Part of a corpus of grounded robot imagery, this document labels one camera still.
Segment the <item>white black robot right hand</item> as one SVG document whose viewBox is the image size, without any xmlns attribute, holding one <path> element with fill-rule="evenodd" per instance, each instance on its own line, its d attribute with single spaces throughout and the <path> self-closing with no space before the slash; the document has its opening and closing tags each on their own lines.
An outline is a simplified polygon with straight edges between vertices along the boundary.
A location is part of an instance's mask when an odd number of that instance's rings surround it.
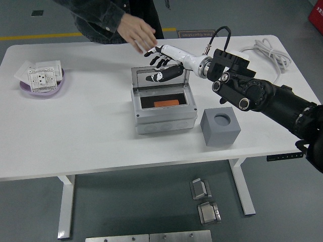
<svg viewBox="0 0 323 242">
<path fill-rule="evenodd" d="M 160 62 L 156 66 L 157 69 L 161 66 L 166 66 L 171 60 L 176 61 L 178 64 L 167 69 L 163 69 L 152 76 L 147 76 L 147 81 L 159 83 L 166 82 L 182 75 L 184 69 L 193 71 L 198 77 L 206 78 L 206 75 L 202 70 L 204 64 L 208 60 L 208 57 L 205 55 L 195 56 L 179 48 L 170 45 L 162 45 L 152 48 L 144 56 L 148 57 L 155 53 L 157 56 L 150 62 L 150 65 L 153 65 L 159 58 L 161 58 Z"/>
</svg>

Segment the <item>person's right hand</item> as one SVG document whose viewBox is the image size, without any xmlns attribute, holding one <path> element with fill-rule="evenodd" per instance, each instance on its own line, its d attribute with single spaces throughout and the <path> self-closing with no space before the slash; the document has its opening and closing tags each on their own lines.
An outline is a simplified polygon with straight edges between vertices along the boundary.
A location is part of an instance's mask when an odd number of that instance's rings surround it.
<svg viewBox="0 0 323 242">
<path fill-rule="evenodd" d="M 155 30 L 144 20 L 127 13 L 122 16 L 117 32 L 140 54 L 157 45 Z"/>
</svg>

